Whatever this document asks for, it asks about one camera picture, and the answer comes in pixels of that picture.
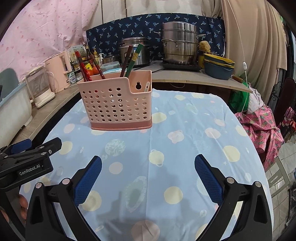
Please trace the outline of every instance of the palm tree print fabric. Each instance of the palm tree print fabric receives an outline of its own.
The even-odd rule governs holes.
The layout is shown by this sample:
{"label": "palm tree print fabric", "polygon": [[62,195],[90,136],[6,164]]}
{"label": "palm tree print fabric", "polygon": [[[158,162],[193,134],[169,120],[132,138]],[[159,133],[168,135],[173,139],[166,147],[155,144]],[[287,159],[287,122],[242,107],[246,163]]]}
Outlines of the palm tree print fabric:
{"label": "palm tree print fabric", "polygon": [[211,52],[224,56],[225,27],[222,19],[209,18],[184,13],[142,14],[121,18],[101,24],[86,31],[87,41],[91,49],[98,53],[119,54],[120,42],[124,38],[147,37],[150,45],[150,59],[162,60],[162,42],[160,35],[161,24],[181,21],[197,26],[199,34],[206,34],[202,40],[209,42]]}

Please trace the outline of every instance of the green chopstick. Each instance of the green chopstick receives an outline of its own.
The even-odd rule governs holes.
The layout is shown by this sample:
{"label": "green chopstick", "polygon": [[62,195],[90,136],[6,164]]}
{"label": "green chopstick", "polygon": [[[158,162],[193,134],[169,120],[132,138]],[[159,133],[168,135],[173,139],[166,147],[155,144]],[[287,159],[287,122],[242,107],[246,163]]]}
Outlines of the green chopstick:
{"label": "green chopstick", "polygon": [[142,48],[143,48],[143,44],[138,44],[138,47],[137,47],[135,53],[133,54],[131,62],[128,65],[128,68],[126,69],[126,74],[125,74],[124,77],[127,77],[127,78],[129,77],[129,75],[131,73],[131,70],[132,70],[132,68],[133,68],[133,66],[134,66],[134,64],[135,64],[135,62],[137,60],[137,57],[138,57],[139,53],[141,52]]}

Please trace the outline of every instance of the beige curtain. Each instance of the beige curtain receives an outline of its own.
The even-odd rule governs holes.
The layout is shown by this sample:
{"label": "beige curtain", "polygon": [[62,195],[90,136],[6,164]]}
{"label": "beige curtain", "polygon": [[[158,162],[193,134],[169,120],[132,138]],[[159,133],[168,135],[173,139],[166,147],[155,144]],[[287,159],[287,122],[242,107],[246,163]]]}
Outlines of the beige curtain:
{"label": "beige curtain", "polygon": [[220,0],[200,0],[202,15],[211,18],[222,17],[222,5]]}
{"label": "beige curtain", "polygon": [[[221,0],[226,30],[226,58],[235,64],[235,75],[243,70],[244,47],[247,79],[267,103],[279,68],[287,69],[286,38],[279,13],[266,0]],[[238,27],[231,10],[237,19]]]}

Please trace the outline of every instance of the electric kettle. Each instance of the electric kettle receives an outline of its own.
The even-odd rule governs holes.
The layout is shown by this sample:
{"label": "electric kettle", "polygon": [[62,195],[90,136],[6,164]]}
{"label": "electric kettle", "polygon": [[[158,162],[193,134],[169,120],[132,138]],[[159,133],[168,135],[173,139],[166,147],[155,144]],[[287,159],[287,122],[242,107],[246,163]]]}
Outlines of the electric kettle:
{"label": "electric kettle", "polygon": [[70,86],[68,73],[72,71],[69,55],[67,51],[61,52],[45,61],[46,71],[49,72],[48,78],[51,89],[61,92]]}

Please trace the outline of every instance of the pink plastic utensil holder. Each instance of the pink plastic utensil holder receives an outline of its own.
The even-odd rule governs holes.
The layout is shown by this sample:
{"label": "pink plastic utensil holder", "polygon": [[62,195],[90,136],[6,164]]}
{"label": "pink plastic utensil holder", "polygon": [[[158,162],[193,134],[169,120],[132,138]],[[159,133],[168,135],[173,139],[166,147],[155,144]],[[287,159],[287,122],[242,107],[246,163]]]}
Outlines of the pink plastic utensil holder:
{"label": "pink plastic utensil holder", "polygon": [[[120,73],[91,76],[78,82],[91,128],[101,131],[141,130],[152,127],[151,70],[132,71],[129,78]],[[144,92],[150,82],[148,92]]]}

